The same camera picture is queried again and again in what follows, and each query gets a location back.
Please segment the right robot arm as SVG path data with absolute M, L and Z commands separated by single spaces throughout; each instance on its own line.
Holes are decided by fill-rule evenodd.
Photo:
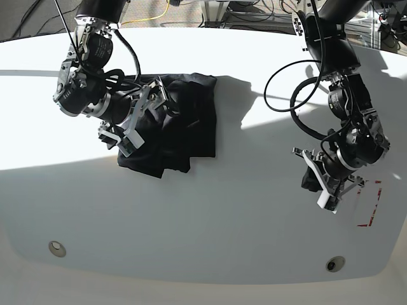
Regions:
M 161 77 L 142 84 L 139 59 L 119 32 L 126 5 L 126 1 L 81 2 L 75 16 L 77 26 L 68 34 L 71 44 L 53 101 L 70 117 L 84 114 L 100 119 L 99 139 L 107 148 L 118 147 L 124 156 L 130 156 L 144 144 L 136 125 L 146 111 L 158 109 L 177 116 L 179 108 Z M 126 76 L 121 69 L 104 70 L 113 54 L 113 36 L 130 52 L 135 76 Z

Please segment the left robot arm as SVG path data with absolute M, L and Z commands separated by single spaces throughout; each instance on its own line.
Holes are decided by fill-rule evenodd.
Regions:
M 319 74 L 296 87 L 285 112 L 291 115 L 297 127 L 319 140 L 321 145 L 316 156 L 300 152 L 303 159 L 311 162 L 303 177 L 302 188 L 311 192 L 327 191 L 332 198 L 339 197 L 344 182 L 350 180 L 354 172 L 376 163 L 390 149 L 369 91 L 357 73 L 361 63 L 345 33 L 345 24 L 366 3 L 326 1 L 318 7 L 315 1 L 311 1 L 310 12 L 298 10 L 293 17 L 294 29 L 305 40 Z M 341 125 L 339 130 L 330 129 L 325 134 L 304 124 L 296 113 L 308 102 L 307 99 L 297 100 L 299 92 L 308 85 L 318 87 L 321 81 L 330 82 L 328 107 Z

